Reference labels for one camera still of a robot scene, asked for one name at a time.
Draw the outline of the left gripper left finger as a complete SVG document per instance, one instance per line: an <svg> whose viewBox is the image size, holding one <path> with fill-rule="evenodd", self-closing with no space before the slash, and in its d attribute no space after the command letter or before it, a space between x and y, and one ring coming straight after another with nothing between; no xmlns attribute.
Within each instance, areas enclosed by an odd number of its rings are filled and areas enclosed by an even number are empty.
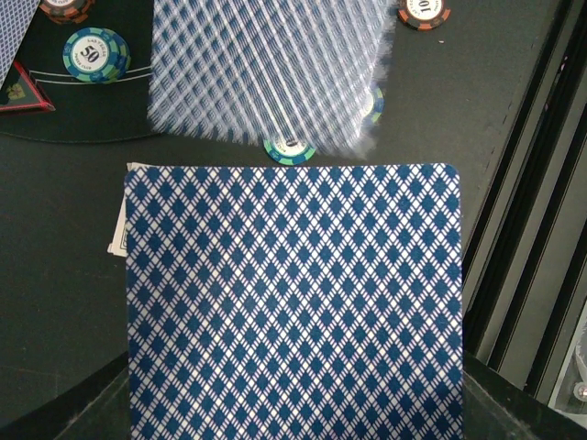
<svg viewBox="0 0 587 440"><path fill-rule="evenodd" d="M3 439L129 439L128 353L1 429Z"/></svg>

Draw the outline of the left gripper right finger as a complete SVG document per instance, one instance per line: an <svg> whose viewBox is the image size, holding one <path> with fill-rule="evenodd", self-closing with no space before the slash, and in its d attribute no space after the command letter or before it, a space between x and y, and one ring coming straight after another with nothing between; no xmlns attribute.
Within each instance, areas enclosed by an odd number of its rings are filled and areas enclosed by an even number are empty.
<svg viewBox="0 0 587 440"><path fill-rule="evenodd" d="M466 439L584 439L586 429L516 388L472 355L463 358Z"/></svg>

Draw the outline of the blue patterned card deck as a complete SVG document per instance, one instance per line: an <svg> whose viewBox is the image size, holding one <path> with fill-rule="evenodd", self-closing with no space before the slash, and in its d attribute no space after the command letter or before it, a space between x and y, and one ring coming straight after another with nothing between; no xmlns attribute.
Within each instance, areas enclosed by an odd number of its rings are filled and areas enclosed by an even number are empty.
<svg viewBox="0 0 587 440"><path fill-rule="evenodd" d="M462 438L452 166L142 166L125 196L132 438Z"/></svg>

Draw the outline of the triangular all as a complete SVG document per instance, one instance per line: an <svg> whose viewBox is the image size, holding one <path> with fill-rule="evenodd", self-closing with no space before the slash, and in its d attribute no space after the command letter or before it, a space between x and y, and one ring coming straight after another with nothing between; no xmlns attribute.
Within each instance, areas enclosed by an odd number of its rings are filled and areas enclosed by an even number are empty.
<svg viewBox="0 0 587 440"><path fill-rule="evenodd" d="M46 113L55 110L29 70L14 61L1 88L1 115Z"/></svg>

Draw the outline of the single green poker chip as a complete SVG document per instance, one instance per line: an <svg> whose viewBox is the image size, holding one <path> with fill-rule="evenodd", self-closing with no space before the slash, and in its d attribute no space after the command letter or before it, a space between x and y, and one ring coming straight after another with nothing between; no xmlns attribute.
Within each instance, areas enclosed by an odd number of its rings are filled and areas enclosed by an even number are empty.
<svg viewBox="0 0 587 440"><path fill-rule="evenodd" d="M265 139L263 147L271 159L286 166L302 164L310 160L316 153L313 146L297 140L271 141Z"/></svg>

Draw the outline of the brown poker chip stack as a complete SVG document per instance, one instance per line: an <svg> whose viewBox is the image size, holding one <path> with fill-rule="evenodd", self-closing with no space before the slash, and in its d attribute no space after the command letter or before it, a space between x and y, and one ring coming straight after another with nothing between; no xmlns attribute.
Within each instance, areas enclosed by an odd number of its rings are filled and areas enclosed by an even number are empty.
<svg viewBox="0 0 587 440"><path fill-rule="evenodd" d="M397 15L410 28L428 31L443 25L450 9L444 0L399 0Z"/></svg>

